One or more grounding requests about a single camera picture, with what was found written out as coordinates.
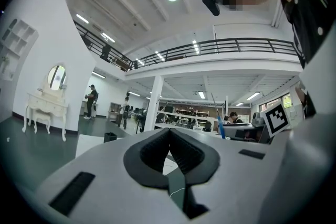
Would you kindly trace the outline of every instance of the mirror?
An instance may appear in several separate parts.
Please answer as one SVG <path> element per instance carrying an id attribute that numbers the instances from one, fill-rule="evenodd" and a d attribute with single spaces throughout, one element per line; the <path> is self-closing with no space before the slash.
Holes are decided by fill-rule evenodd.
<path id="1" fill-rule="evenodd" d="M 63 89 L 66 74 L 63 66 L 54 66 L 48 75 L 48 84 L 54 91 Z"/>

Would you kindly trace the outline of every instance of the white button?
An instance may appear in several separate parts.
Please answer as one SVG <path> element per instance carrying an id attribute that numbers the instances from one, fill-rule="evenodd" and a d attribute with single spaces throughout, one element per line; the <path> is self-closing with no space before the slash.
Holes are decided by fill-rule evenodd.
<path id="1" fill-rule="evenodd" d="M 322 27 L 317 28 L 317 33 L 319 33 L 320 36 L 323 35 L 323 29 L 322 29 Z"/>

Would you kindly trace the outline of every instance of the white stool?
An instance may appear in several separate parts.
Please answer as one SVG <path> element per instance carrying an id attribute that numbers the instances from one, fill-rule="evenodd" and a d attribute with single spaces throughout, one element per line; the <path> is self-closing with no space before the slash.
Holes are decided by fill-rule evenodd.
<path id="1" fill-rule="evenodd" d="M 33 109 L 33 120 L 35 122 L 35 125 L 34 125 L 35 133 L 37 132 L 37 124 L 36 124 L 37 119 L 47 122 L 46 128 L 47 128 L 48 134 L 50 134 L 50 131 L 49 131 L 49 128 L 50 128 L 50 113 L 45 113 L 40 109 Z"/>

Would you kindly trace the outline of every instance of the white vanity table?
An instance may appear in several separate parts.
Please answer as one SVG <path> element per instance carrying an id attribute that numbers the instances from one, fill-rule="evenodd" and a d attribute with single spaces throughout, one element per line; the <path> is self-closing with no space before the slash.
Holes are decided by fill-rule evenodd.
<path id="1" fill-rule="evenodd" d="M 22 128 L 23 132 L 26 131 L 27 127 L 27 113 L 29 113 L 28 125 L 30 126 L 33 118 L 32 114 L 35 110 L 39 109 L 44 113 L 51 113 L 56 117 L 62 117 L 62 139 L 64 142 L 66 141 L 65 124 L 68 104 L 66 104 L 64 100 L 64 81 L 65 69 L 62 66 L 55 66 L 49 72 L 47 79 L 45 79 L 43 88 L 38 89 L 37 93 L 28 93 L 28 103 L 24 114 L 24 126 Z"/>

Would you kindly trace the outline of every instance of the person wearing white shirt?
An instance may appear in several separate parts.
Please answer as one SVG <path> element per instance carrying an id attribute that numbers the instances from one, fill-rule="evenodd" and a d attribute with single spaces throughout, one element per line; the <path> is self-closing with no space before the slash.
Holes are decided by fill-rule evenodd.
<path id="1" fill-rule="evenodd" d="M 130 106 L 129 106 L 129 103 L 128 103 L 128 97 L 126 97 L 124 104 L 121 106 L 121 110 L 119 112 L 119 120 L 118 120 L 118 127 L 120 127 L 121 120 L 124 119 L 124 129 L 125 130 L 126 130 L 129 107 Z"/>

